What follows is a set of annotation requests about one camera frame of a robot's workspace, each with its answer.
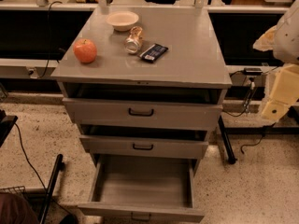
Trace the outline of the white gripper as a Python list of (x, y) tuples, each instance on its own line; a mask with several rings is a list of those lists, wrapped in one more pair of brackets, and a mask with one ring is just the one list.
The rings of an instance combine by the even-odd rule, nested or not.
[(299, 99), (299, 65), (285, 63), (276, 73), (265, 97), (261, 116), (278, 121)]

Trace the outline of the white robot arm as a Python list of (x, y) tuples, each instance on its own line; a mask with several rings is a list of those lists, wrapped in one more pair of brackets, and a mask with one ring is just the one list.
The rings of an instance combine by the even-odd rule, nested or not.
[(264, 119), (277, 121), (299, 99), (299, 0), (254, 42), (253, 48), (272, 50), (274, 57), (283, 62), (261, 111)]

